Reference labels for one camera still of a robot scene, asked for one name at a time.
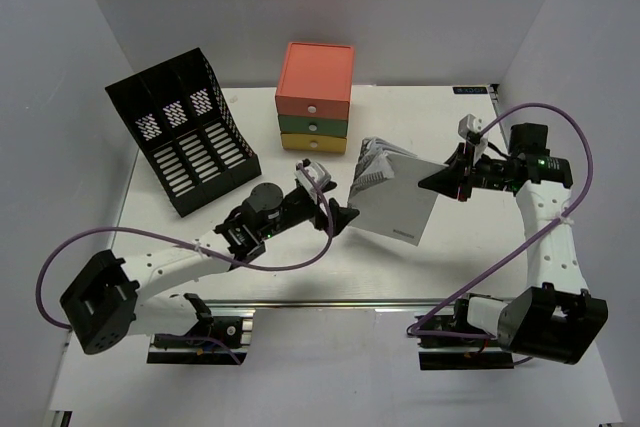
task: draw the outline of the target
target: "white backdrop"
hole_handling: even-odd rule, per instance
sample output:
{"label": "white backdrop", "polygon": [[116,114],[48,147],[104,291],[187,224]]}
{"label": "white backdrop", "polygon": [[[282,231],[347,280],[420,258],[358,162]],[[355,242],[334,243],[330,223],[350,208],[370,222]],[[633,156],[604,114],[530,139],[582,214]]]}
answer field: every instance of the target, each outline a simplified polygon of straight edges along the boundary
{"label": "white backdrop", "polygon": [[[104,93],[130,74],[94,0],[0,0],[0,412],[41,425],[66,333],[38,315],[40,265],[75,232],[115,220],[133,142]],[[57,262],[58,298],[105,237]]]}
{"label": "white backdrop", "polygon": [[[591,142],[595,178],[574,216],[575,241],[593,295],[609,302],[598,347],[629,425],[640,425],[639,25],[640,0],[547,0],[501,87],[503,106],[556,104]],[[550,146],[572,161],[580,188],[584,154],[571,127],[540,112],[522,119],[551,125]]]}
{"label": "white backdrop", "polygon": [[355,83],[499,82],[544,0],[97,1],[135,70],[199,46],[224,85],[273,86],[291,40],[355,44]]}

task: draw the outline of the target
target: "yellow drawer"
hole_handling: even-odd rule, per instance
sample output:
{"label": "yellow drawer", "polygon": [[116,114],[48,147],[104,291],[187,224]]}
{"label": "yellow drawer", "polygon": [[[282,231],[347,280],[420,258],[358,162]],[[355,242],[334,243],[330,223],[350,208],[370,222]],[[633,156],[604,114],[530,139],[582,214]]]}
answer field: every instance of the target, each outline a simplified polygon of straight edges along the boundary
{"label": "yellow drawer", "polygon": [[280,134],[282,147],[289,150],[314,150],[344,154],[347,139],[313,134]]}

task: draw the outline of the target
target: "black bracket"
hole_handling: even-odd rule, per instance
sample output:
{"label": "black bracket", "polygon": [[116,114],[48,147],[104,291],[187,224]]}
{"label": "black bracket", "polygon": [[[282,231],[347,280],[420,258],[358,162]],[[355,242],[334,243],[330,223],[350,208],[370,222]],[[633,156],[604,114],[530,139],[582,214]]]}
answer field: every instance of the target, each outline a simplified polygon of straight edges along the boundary
{"label": "black bracket", "polygon": [[60,298],[85,354],[97,354],[120,342],[135,320],[140,284],[129,281],[123,259],[98,252]]}
{"label": "black bracket", "polygon": [[504,350],[565,364],[577,363],[608,317],[606,301],[588,292],[529,287],[502,311],[498,341]]}

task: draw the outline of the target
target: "green drawer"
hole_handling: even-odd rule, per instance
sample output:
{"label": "green drawer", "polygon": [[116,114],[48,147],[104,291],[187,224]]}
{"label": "green drawer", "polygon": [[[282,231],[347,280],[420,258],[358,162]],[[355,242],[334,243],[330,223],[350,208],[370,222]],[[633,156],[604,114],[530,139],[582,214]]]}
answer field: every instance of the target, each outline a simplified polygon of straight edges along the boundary
{"label": "green drawer", "polygon": [[283,134],[316,134],[332,137],[346,137],[346,120],[321,119],[316,117],[298,117],[296,115],[279,115],[278,123]]}

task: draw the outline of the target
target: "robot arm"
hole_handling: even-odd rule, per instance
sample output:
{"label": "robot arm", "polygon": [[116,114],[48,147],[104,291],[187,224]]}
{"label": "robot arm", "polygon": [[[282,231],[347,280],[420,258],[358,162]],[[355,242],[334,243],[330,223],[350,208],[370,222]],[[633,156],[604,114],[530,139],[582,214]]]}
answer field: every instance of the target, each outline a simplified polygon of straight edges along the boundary
{"label": "robot arm", "polygon": [[[322,165],[304,161],[302,168],[323,193],[336,187]],[[204,302],[195,294],[171,289],[253,261],[265,252],[266,240],[305,220],[328,231],[328,217],[314,187],[299,170],[295,176],[296,188],[286,196],[274,184],[255,187],[223,223],[196,239],[195,251],[171,247],[126,259],[117,259],[111,250],[95,254],[60,299],[84,352],[103,352],[126,335],[195,336],[210,331],[215,319]],[[333,235],[359,213],[340,207],[335,199],[329,201],[329,209]],[[227,251],[234,262],[209,255]]]}
{"label": "robot arm", "polygon": [[[448,168],[419,185],[459,201],[466,201],[474,187],[511,192],[529,239],[569,202],[569,163],[549,155],[546,126],[514,126],[506,160],[478,154],[486,146],[476,137],[479,130],[475,119],[463,119],[459,133],[466,142],[449,158]],[[456,320],[457,330],[487,332],[507,352],[575,364],[606,322],[607,305],[589,293],[571,223],[563,221],[532,244],[527,263],[527,289],[511,302],[473,295],[460,299],[456,307],[464,318]]]}

